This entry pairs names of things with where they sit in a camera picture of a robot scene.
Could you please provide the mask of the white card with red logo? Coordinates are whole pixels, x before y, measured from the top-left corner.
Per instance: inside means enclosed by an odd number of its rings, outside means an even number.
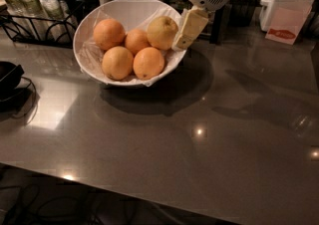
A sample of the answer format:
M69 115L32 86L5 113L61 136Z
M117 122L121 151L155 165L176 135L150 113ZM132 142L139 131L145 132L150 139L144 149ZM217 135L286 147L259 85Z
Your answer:
M308 0L275 0L265 38L293 45L304 26L312 3Z

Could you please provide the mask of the orange at front right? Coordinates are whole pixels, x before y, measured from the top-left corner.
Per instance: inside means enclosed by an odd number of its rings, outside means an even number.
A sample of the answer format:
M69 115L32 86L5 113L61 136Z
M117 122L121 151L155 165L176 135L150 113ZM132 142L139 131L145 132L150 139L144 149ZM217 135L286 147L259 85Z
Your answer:
M164 57L160 50L147 47L135 55L133 69L140 80L149 80L162 72L164 64Z

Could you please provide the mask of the small orange in middle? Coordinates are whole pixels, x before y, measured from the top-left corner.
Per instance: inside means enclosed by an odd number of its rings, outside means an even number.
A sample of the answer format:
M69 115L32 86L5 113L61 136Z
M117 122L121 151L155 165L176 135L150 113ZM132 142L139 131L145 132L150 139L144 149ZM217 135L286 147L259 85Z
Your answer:
M133 29L127 33L125 47L134 55L140 50L149 47L151 44L147 38L147 33L141 29Z

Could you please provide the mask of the orange at back left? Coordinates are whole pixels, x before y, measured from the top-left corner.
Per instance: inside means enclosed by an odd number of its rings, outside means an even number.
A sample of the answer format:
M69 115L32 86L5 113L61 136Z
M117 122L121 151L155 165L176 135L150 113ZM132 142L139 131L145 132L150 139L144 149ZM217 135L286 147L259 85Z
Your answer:
M107 51L119 46L126 37L123 25L115 19L100 21L94 28L93 39L96 45Z

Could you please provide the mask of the orange at front left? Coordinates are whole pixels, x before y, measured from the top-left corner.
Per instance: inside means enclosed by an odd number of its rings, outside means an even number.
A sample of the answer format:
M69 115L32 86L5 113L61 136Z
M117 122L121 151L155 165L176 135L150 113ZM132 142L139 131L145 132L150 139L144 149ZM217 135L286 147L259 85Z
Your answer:
M133 70L133 54L125 47L108 50L102 60L103 73L110 79L122 80Z

